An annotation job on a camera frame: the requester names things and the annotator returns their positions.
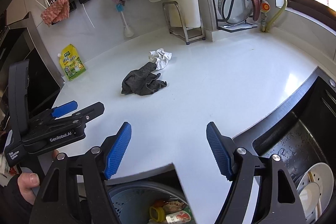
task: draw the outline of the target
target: kitchen sink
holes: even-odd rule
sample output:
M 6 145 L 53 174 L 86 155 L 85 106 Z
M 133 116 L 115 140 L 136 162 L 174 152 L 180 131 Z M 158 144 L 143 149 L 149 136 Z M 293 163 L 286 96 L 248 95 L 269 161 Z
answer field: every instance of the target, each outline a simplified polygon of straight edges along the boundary
M 282 105 L 250 129 L 234 138 L 237 146 L 252 154 L 278 154 L 298 186 L 303 174 L 324 162 L 336 175 L 336 84 L 316 70 Z M 336 219 L 336 190 L 316 223 Z

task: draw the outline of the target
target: yellow pouch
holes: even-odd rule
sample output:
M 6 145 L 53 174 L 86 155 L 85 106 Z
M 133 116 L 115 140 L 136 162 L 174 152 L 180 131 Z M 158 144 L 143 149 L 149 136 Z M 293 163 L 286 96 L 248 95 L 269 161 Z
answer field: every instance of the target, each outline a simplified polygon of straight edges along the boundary
M 66 46 L 62 50 L 59 63 L 69 81 L 75 79 L 86 71 L 76 48 L 72 44 Z

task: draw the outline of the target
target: metal pivot bolt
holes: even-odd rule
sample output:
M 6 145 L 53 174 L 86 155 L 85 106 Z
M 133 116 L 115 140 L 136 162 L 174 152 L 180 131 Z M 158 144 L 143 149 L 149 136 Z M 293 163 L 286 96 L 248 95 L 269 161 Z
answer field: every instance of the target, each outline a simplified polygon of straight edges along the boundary
M 272 155 L 272 158 L 273 158 L 275 161 L 280 161 L 280 160 L 281 160 L 281 158 L 280 158 L 280 156 L 279 156 L 278 154 L 273 154 L 273 155 Z
M 64 153 L 59 153 L 56 157 L 58 160 L 62 160 L 65 158 L 65 154 Z
M 98 154 L 100 152 L 100 147 L 99 146 L 95 146 L 93 148 L 91 148 L 91 153 L 92 154 Z
M 336 88 L 336 83 L 334 80 L 330 79 L 329 80 L 330 85 L 332 85 L 334 88 Z
M 242 148 L 242 147 L 239 147 L 239 148 L 237 149 L 237 152 L 238 152 L 239 154 L 241 154 L 241 155 L 245 155 L 245 154 L 246 154 L 246 149 L 245 149 L 245 148 Z

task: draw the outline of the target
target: window frame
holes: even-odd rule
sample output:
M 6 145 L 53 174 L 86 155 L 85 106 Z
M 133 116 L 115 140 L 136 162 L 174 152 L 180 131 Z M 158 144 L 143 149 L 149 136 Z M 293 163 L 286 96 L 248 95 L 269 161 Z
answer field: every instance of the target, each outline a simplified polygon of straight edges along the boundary
M 309 15 L 336 31 L 336 12 L 316 0 L 288 0 L 288 7 Z

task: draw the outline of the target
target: crumpled paper towel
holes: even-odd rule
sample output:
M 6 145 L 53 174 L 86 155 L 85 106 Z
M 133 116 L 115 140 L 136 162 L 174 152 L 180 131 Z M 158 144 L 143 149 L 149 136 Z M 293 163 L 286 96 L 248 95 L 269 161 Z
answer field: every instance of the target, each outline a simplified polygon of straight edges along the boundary
M 163 69 L 171 59 L 171 52 L 165 52 L 162 48 L 149 52 L 149 60 L 156 64 L 156 70 Z

